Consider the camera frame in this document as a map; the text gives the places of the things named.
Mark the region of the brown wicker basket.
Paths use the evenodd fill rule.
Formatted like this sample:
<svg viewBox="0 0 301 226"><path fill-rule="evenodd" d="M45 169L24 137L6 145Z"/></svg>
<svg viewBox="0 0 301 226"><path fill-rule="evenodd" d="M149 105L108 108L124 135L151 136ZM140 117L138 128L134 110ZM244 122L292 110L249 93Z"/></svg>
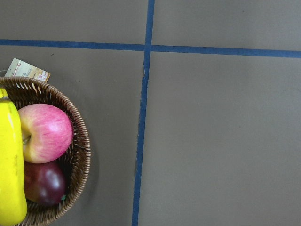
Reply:
<svg viewBox="0 0 301 226"><path fill-rule="evenodd" d="M37 103L53 105L63 110L72 121L73 140L67 151L57 160L67 178L65 198L52 207L27 201L27 214L21 226L48 226L73 207L80 197L91 166L90 139L85 122L72 101L52 85L27 77L2 77L0 85L17 109Z"/></svg>

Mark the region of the pink yellow apple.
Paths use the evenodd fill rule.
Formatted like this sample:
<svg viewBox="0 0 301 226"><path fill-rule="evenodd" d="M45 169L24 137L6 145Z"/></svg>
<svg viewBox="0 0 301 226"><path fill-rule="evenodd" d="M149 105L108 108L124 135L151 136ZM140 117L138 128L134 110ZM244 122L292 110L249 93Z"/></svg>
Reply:
<svg viewBox="0 0 301 226"><path fill-rule="evenodd" d="M73 140L73 125L65 112L53 105L32 104L18 113L26 162L51 162L67 151Z"/></svg>

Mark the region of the dark red apple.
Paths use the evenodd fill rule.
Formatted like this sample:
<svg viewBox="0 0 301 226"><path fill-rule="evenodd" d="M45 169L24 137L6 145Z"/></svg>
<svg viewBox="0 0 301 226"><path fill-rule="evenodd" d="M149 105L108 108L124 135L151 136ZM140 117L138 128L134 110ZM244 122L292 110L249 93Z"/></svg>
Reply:
<svg viewBox="0 0 301 226"><path fill-rule="evenodd" d="M66 192L66 179L56 161L24 162L25 197L40 205L58 205Z"/></svg>

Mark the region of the paper price tag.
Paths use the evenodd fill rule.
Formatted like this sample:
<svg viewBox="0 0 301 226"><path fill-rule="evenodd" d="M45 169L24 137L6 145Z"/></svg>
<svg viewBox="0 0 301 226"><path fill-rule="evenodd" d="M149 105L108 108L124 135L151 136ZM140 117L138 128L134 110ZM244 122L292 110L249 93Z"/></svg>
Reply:
<svg viewBox="0 0 301 226"><path fill-rule="evenodd" d="M14 58L4 77L26 77L47 82L51 73Z"/></svg>

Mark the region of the yellow banana long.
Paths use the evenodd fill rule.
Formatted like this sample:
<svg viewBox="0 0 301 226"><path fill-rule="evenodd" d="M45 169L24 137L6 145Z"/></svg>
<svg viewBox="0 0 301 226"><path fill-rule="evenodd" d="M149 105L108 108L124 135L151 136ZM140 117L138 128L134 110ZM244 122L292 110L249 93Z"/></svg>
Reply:
<svg viewBox="0 0 301 226"><path fill-rule="evenodd" d="M14 103L0 89L0 224L13 226L27 214L21 123Z"/></svg>

